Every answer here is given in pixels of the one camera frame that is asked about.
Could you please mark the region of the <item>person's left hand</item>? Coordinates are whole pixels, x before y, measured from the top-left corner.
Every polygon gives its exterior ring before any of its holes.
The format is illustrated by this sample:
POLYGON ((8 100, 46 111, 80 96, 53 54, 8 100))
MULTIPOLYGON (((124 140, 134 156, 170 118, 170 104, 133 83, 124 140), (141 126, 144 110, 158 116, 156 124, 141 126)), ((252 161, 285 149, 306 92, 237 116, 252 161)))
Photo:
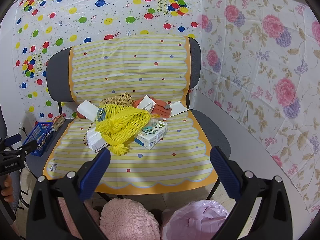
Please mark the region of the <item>person's left hand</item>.
POLYGON ((13 196, 13 187, 12 187, 12 179, 7 174, 4 182, 3 182, 4 188, 1 190, 1 195, 4 197, 4 200, 8 203, 14 202, 14 196, 13 196))

